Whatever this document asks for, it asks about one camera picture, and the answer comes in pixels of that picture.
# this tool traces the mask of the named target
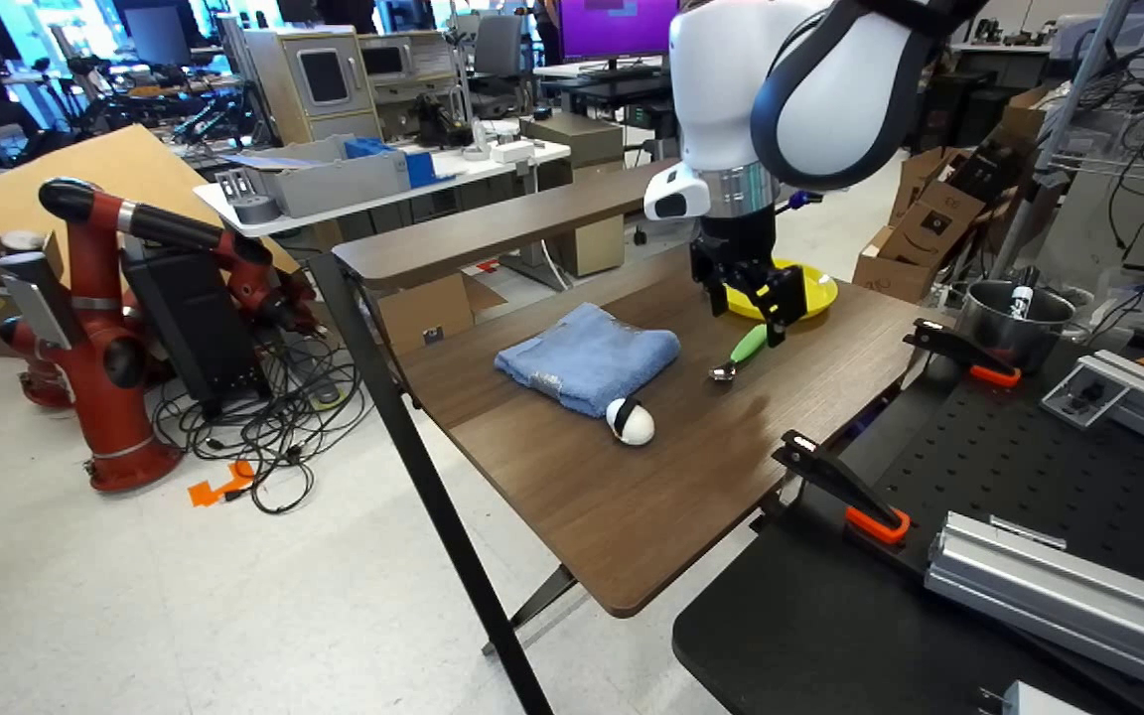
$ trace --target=white ball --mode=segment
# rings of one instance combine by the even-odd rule
[[[609,401],[605,422],[621,443],[647,443],[656,435],[656,418],[639,401],[625,398]]]

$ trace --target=blue towel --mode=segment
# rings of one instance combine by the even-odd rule
[[[502,349],[492,365],[573,411],[605,418],[609,401],[635,391],[674,357],[670,328],[633,328],[584,303],[553,328]]]

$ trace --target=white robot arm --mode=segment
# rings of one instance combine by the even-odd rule
[[[984,0],[716,0],[670,22],[682,164],[656,176],[647,218],[699,218],[690,275],[721,282],[770,340],[805,312],[802,275],[776,268],[778,182],[835,190],[874,176],[917,119],[936,39]]]

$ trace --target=black metal frame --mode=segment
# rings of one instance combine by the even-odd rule
[[[435,536],[441,536],[441,542],[446,542],[446,552],[449,552],[449,560],[464,583],[464,594],[487,630],[487,643],[492,643],[507,684],[517,685],[525,712],[532,712],[532,715],[553,712],[540,684],[537,684],[537,672],[532,672],[532,664],[517,638],[517,623],[521,623],[525,609],[532,601],[540,601],[544,589],[517,611],[517,623],[504,615],[496,589],[492,589],[492,579],[487,579],[487,572],[484,572],[484,562],[482,562],[482,557],[475,557],[475,546],[474,546],[474,538],[468,538],[468,532],[451,509],[451,497],[449,497],[434,456],[426,451],[426,440],[421,440],[421,432],[415,432],[415,423],[400,401],[400,385],[389,369],[386,349],[376,344],[373,320],[365,320],[365,312],[359,304],[365,293],[351,288],[345,266],[332,254],[321,254],[321,251],[292,251],[292,254],[310,268],[310,279],[314,279],[314,286],[317,286],[317,293],[332,317],[332,328],[340,335],[340,340],[359,365],[359,377],[368,390],[376,418],[381,418],[386,432],[392,435],[392,443],[409,470],[409,479],[426,504],[426,517],[434,521],[434,528],[435,528]]]

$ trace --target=yellow object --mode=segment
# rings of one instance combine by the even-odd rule
[[[776,266],[778,266],[778,268],[802,266],[805,317],[830,311],[830,304],[838,303],[838,293],[842,293],[838,279],[823,275],[818,266],[788,262],[788,256],[776,256]],[[750,320],[764,317],[758,304],[756,304],[741,288],[735,288],[735,286],[727,286],[727,311],[737,312],[737,317],[750,317]]]

